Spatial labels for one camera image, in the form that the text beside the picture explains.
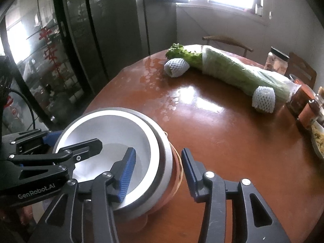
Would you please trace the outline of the steel mixing bowl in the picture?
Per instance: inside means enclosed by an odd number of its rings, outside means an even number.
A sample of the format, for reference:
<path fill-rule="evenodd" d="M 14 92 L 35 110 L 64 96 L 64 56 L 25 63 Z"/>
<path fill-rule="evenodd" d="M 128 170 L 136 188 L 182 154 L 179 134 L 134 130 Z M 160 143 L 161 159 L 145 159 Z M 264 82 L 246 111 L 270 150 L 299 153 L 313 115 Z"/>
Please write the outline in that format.
<path fill-rule="evenodd" d="M 141 118 L 142 120 L 144 120 L 144 122 L 146 122 L 149 125 L 149 127 L 151 128 L 151 130 L 155 135 L 155 138 L 158 141 L 160 163 L 159 163 L 157 175 L 155 176 L 152 185 L 140 199 L 136 200 L 130 206 L 119 210 L 115 209 L 115 213 L 117 215 L 119 216 L 124 215 L 128 219 L 134 219 L 136 217 L 139 217 L 147 213 L 161 199 L 163 193 L 167 189 L 167 186 L 171 178 L 171 173 L 173 169 L 173 156 L 165 133 L 163 132 L 161 127 L 148 116 L 138 111 L 127 109 L 127 108 L 107 108 L 107 109 L 101 109 L 94 112 L 90 112 L 89 114 L 95 112 L 99 113 L 108 110 L 128 112 L 130 114 L 136 115 L 137 117 Z"/>

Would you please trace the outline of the dark refrigerator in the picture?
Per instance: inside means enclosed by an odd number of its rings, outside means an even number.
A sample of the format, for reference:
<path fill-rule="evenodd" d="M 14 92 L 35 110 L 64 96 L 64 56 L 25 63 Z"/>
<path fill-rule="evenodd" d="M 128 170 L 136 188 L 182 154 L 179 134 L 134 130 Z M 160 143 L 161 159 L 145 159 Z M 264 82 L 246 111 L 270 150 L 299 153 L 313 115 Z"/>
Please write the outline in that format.
<path fill-rule="evenodd" d="M 145 55 L 142 0 L 1 0 L 1 54 L 13 92 L 11 132 L 61 129 Z"/>

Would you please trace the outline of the green leafy lettuce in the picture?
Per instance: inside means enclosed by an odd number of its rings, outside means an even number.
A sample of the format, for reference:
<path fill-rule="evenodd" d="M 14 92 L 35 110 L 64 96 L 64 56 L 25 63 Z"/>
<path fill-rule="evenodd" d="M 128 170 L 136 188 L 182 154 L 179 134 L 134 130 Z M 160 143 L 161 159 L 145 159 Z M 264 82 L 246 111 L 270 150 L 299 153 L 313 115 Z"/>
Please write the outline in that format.
<path fill-rule="evenodd" d="M 203 54 L 202 49 L 190 50 L 179 43 L 173 43 L 173 45 L 167 50 L 165 54 L 168 60 L 181 58 L 185 60 L 190 67 L 202 69 L 203 67 Z"/>

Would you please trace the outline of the foam-netted fruit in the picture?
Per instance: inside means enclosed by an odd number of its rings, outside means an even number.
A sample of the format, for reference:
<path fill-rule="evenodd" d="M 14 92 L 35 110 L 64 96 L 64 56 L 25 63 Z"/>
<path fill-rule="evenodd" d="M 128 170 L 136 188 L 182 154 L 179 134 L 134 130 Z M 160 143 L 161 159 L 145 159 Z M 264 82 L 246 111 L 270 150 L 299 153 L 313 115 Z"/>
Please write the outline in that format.
<path fill-rule="evenodd" d="M 273 113 L 276 96 L 272 87 L 258 86 L 252 96 L 252 107 L 264 113 Z"/>
<path fill-rule="evenodd" d="M 182 58 L 173 58 L 164 64 L 164 71 L 171 78 L 182 76 L 189 68 L 189 63 Z"/>

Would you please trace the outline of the right foam-netted fruit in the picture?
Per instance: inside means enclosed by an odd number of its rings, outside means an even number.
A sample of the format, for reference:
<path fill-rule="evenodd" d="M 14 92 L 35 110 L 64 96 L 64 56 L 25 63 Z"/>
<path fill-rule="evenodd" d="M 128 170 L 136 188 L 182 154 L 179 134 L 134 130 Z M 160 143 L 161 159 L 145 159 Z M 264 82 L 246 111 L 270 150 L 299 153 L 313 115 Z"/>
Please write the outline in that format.
<path fill-rule="evenodd" d="M 273 113 L 276 96 L 272 87 L 258 86 L 252 96 L 252 107 L 264 113 Z"/>

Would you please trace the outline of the red-brown plastic plate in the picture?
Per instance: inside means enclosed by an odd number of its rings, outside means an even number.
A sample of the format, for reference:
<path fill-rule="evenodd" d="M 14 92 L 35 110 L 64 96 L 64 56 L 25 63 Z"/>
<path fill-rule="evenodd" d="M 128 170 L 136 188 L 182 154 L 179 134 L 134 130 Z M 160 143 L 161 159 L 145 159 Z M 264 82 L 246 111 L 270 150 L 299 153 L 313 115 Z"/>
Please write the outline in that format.
<path fill-rule="evenodd" d="M 168 204 L 169 201 L 171 201 L 173 199 L 173 197 L 175 196 L 175 194 L 177 193 L 177 191 L 182 183 L 182 180 L 183 180 L 184 172 L 183 172 L 181 157 L 180 157 L 179 153 L 177 152 L 177 150 L 175 149 L 175 147 L 173 146 L 173 144 L 171 142 L 169 142 L 169 143 L 170 143 L 170 147 L 171 147 L 171 151 L 172 151 L 172 155 L 173 155 L 173 170 L 172 170 L 171 178 L 170 178 L 169 184 L 167 186 L 167 189 L 163 193 L 161 199 L 157 202 L 157 204 L 154 207 L 152 207 L 147 212 L 148 215 L 152 214 L 154 212 L 157 212 L 163 206 Z"/>

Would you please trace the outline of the clear jar black lid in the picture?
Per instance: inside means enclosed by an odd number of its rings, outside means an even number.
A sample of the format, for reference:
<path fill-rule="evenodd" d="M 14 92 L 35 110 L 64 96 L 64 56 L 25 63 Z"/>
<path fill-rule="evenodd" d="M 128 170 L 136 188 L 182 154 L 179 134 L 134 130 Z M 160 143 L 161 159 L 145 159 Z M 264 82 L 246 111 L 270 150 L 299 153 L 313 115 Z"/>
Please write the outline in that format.
<path fill-rule="evenodd" d="M 288 68 L 289 56 L 283 52 L 271 47 L 266 63 L 264 66 L 265 70 L 275 71 L 281 75 L 285 75 Z"/>

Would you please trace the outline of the red chili sauce jar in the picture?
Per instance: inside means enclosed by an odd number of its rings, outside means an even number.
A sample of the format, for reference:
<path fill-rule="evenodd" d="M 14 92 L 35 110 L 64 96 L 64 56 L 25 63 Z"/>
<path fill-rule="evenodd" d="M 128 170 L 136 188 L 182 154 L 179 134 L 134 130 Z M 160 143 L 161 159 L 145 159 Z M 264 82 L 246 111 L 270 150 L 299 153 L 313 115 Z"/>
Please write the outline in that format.
<path fill-rule="evenodd" d="M 290 74 L 289 78 L 292 82 L 299 85 L 299 88 L 292 94 L 291 100 L 286 103 L 286 107 L 297 118 L 308 101 L 314 98 L 315 92 L 296 75 Z"/>

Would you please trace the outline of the white bowl red pattern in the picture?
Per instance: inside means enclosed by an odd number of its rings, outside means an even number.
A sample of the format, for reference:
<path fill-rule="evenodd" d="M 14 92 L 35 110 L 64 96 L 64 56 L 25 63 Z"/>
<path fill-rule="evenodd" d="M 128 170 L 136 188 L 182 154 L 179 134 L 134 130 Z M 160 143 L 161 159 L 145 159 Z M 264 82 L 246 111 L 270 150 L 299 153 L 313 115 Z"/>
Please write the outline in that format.
<path fill-rule="evenodd" d="M 140 199 L 152 185 L 160 163 L 158 141 L 149 125 L 128 112 L 108 110 L 92 113 L 72 123 L 59 137 L 53 151 L 97 138 L 102 151 L 76 163 L 73 177 L 79 182 L 94 179 L 112 168 L 125 155 L 127 148 L 136 150 L 136 164 L 125 199 L 115 204 L 123 209 Z"/>

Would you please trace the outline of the brown sauce bottle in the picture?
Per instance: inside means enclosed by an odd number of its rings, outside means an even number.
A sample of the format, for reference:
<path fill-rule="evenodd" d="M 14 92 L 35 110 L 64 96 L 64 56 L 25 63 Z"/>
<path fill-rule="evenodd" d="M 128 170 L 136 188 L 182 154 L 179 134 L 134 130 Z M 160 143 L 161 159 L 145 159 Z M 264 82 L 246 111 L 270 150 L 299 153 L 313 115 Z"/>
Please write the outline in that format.
<path fill-rule="evenodd" d="M 311 126 L 318 119 L 320 115 L 321 107 L 323 106 L 323 87 L 318 89 L 317 94 L 313 99 L 306 103 L 302 112 L 299 114 L 297 121 L 300 125 L 306 129 L 310 130 Z"/>

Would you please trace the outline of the left foam-netted fruit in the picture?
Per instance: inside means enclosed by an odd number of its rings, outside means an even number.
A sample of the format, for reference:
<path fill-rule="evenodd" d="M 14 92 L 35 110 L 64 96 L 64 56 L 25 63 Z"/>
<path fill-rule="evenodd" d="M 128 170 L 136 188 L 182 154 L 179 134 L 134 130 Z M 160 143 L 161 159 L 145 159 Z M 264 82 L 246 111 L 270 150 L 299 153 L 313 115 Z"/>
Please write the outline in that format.
<path fill-rule="evenodd" d="M 171 78 L 182 76 L 189 68 L 189 63 L 182 58 L 173 58 L 164 64 L 164 71 Z"/>

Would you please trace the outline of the white dish with food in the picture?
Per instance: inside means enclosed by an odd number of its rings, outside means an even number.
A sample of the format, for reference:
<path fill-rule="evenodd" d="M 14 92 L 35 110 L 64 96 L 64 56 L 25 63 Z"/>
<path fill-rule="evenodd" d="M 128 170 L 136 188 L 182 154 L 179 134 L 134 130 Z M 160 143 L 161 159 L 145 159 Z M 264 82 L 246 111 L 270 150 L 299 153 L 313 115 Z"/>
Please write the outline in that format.
<path fill-rule="evenodd" d="M 317 121 L 311 126 L 311 142 L 316 155 L 323 160 L 323 127 Z"/>

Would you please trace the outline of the wrapped napa cabbage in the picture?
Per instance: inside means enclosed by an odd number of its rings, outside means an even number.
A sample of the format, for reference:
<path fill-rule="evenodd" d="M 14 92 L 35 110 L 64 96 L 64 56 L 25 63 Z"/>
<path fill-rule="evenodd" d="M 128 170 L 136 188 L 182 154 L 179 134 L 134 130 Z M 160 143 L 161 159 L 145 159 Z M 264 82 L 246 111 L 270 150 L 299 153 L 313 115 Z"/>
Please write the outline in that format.
<path fill-rule="evenodd" d="M 235 86 L 252 96 L 259 86 L 274 89 L 278 101 L 288 102 L 301 87 L 287 77 L 257 66 L 247 65 L 212 46 L 202 47 L 202 72 Z"/>

